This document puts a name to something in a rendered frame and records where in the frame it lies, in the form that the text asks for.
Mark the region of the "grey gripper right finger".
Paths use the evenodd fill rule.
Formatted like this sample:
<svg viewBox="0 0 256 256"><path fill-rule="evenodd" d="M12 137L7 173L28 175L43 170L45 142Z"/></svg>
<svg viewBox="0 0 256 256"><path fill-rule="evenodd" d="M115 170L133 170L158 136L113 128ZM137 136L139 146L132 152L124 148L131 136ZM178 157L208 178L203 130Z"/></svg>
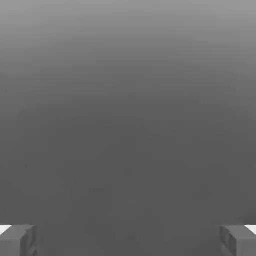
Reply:
<svg viewBox="0 0 256 256"><path fill-rule="evenodd" d="M256 256L256 224L221 225L219 239L223 256Z"/></svg>

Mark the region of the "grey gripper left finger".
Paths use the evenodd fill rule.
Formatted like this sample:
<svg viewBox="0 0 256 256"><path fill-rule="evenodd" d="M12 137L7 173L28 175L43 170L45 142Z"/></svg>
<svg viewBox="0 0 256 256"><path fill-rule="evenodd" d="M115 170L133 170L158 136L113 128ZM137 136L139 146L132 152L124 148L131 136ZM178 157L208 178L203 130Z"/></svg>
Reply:
<svg viewBox="0 0 256 256"><path fill-rule="evenodd" d="M0 224L0 256L38 256L37 226Z"/></svg>

